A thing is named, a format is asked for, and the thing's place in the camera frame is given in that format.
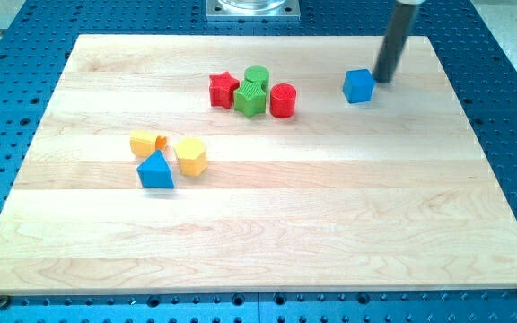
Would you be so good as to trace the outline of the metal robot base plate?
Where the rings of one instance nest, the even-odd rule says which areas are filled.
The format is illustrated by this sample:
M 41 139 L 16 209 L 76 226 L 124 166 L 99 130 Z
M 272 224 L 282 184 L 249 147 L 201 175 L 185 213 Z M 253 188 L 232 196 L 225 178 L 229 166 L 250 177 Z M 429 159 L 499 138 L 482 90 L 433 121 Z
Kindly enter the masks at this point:
M 299 0 L 205 0 L 210 21 L 299 20 Z

